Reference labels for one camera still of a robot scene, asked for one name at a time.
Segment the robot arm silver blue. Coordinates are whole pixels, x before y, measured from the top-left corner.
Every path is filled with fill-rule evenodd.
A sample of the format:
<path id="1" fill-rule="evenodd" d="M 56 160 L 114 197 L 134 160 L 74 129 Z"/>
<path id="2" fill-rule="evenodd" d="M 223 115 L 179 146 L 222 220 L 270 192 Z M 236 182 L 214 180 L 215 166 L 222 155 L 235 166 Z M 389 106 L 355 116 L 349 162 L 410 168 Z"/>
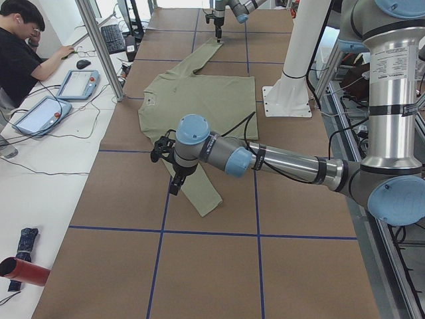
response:
<path id="1" fill-rule="evenodd" d="M 325 185 L 350 197 L 392 226 L 424 217 L 422 164 L 414 157 L 416 59 L 424 36 L 423 1 L 344 1 L 339 40 L 360 40 L 371 54 L 369 141 L 360 162 L 304 156 L 261 144 L 232 141 L 189 114 L 177 127 L 169 162 L 177 194 L 200 161 L 240 177 L 247 169 L 270 170 L 302 183 Z"/>
<path id="2" fill-rule="evenodd" d="M 239 23 L 244 23 L 248 20 L 249 14 L 259 8 L 266 0 L 249 0 L 241 3 L 238 0 L 222 0 L 215 1 L 214 8 L 211 13 L 205 14 L 206 22 L 212 19 L 215 27 L 215 37 L 217 43 L 222 39 L 222 26 L 224 25 L 225 10 L 229 6 L 236 20 Z"/>

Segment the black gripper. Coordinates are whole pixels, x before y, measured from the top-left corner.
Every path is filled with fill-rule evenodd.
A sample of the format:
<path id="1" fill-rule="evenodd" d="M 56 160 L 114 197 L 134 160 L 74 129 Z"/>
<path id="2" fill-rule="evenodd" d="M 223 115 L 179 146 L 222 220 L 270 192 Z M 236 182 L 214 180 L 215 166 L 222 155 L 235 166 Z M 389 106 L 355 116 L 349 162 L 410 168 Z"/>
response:
<path id="1" fill-rule="evenodd" d="M 216 41 L 219 43 L 221 41 L 221 32 L 222 32 L 222 26 L 224 25 L 224 17 L 218 17 L 216 15 L 213 15 L 214 19 L 214 25 L 215 25 L 215 35 L 216 35 Z"/>
<path id="2" fill-rule="evenodd" d="M 173 169 L 175 171 L 175 176 L 173 181 L 170 183 L 169 193 L 171 195 L 178 195 L 181 186 L 186 180 L 186 177 L 196 171 L 196 163 L 192 161 L 189 164 L 181 164 L 178 163 L 177 160 L 174 160 Z"/>

